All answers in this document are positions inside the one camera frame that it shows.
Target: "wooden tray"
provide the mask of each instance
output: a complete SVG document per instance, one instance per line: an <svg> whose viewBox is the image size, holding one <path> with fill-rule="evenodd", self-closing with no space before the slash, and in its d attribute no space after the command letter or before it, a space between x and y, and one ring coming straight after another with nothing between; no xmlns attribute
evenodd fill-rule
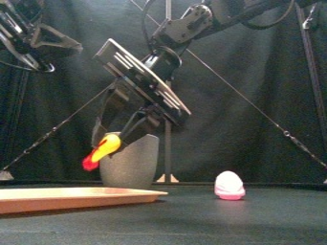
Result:
<svg viewBox="0 0 327 245"><path fill-rule="evenodd" d="M0 214L150 203L166 192L116 188L0 189Z"/></svg>

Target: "black backdrop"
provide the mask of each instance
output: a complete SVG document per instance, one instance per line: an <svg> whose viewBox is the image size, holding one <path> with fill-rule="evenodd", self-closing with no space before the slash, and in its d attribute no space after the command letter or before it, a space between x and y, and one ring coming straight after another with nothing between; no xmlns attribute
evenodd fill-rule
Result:
<svg viewBox="0 0 327 245"><path fill-rule="evenodd" d="M134 1L141 7L144 0ZM184 13L194 0L172 1L172 18ZM283 8L255 19L271 23ZM149 14L164 20L164 0ZM319 25L311 30L320 91L325 100L325 6ZM142 58L146 53L140 29L140 10L128 0L45 1L44 22L77 40L80 55L53 61L56 73L26 74L1 67L1 166L65 120L113 81L113 76L92 60L108 38ZM146 21L148 32L156 24ZM283 23L265 31L236 25L194 41L189 47L197 57L253 102L273 121L291 132L312 153L325 160L321 127L316 114L312 82L305 59L296 11ZM6 52L1 58L12 59ZM172 89L193 114L182 128L172 127L172 173L185 182L212 181L233 170L245 182L321 183L323 166L283 135L217 76L189 53L174 73ZM98 114L94 100L53 136L10 167L16 179L98 180L97 171L81 169L90 151L90 132ZM112 131L120 130L136 109L121 113ZM164 127L156 177L164 173Z"/></svg>

